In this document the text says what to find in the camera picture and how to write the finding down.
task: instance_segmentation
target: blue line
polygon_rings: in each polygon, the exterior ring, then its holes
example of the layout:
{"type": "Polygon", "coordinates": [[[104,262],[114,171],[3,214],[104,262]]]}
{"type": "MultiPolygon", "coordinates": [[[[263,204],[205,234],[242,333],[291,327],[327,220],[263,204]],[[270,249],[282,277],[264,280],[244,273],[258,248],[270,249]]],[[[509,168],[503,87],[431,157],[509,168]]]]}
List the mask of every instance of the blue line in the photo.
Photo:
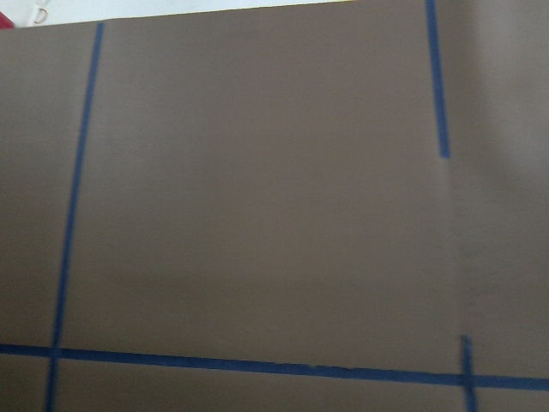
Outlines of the blue line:
{"type": "MultiPolygon", "coordinates": [[[[2,345],[0,354],[50,357],[51,349],[37,346],[2,345]]],[[[85,349],[59,349],[58,359],[152,365],[158,367],[188,367],[221,371],[277,373],[283,375],[322,376],[339,379],[384,380],[430,385],[464,386],[463,374],[395,371],[386,369],[344,367],[312,367],[302,364],[279,364],[253,360],[223,360],[191,358],[163,354],[131,354],[85,349]]],[[[549,391],[549,379],[511,376],[471,375],[474,386],[493,389],[549,391]]]]}
{"type": "Polygon", "coordinates": [[[0,354],[16,354],[19,356],[37,356],[39,358],[49,358],[51,356],[51,349],[40,346],[0,344],[0,354]]]}
{"type": "Polygon", "coordinates": [[[48,385],[45,396],[45,411],[53,412],[55,407],[55,393],[57,387],[57,362],[60,357],[59,343],[63,332],[63,320],[65,313],[65,303],[67,297],[67,284],[69,280],[70,257],[72,252],[76,209],[78,206],[78,195],[80,192],[82,163],[84,161],[84,152],[86,149],[87,131],[89,129],[89,119],[94,101],[95,81],[99,68],[101,42],[103,40],[103,23],[98,23],[95,30],[94,48],[92,51],[92,60],[87,79],[86,98],[82,112],[80,133],[78,136],[78,146],[76,149],[75,169],[73,172],[72,186],[70,188],[69,212],[67,215],[67,226],[65,228],[63,255],[61,258],[61,270],[59,274],[59,284],[57,288],[57,302],[55,309],[55,319],[51,337],[51,358],[48,372],[48,385]]]}
{"type": "Polygon", "coordinates": [[[473,375],[473,345],[468,336],[462,336],[462,379],[468,412],[477,412],[477,397],[473,375]]]}
{"type": "Polygon", "coordinates": [[[381,380],[430,385],[461,385],[460,375],[345,367],[309,366],[295,363],[260,362],[254,360],[225,360],[170,356],[164,354],[131,354],[82,349],[61,349],[63,359],[155,365],[159,367],[186,367],[221,371],[278,373],[283,375],[321,376],[339,379],[381,380]]]}
{"type": "Polygon", "coordinates": [[[450,158],[448,123],[446,121],[446,107],[444,104],[443,71],[438,46],[437,7],[436,0],[425,0],[427,14],[427,32],[429,35],[429,52],[431,54],[432,88],[437,114],[438,146],[440,156],[450,158]]]}

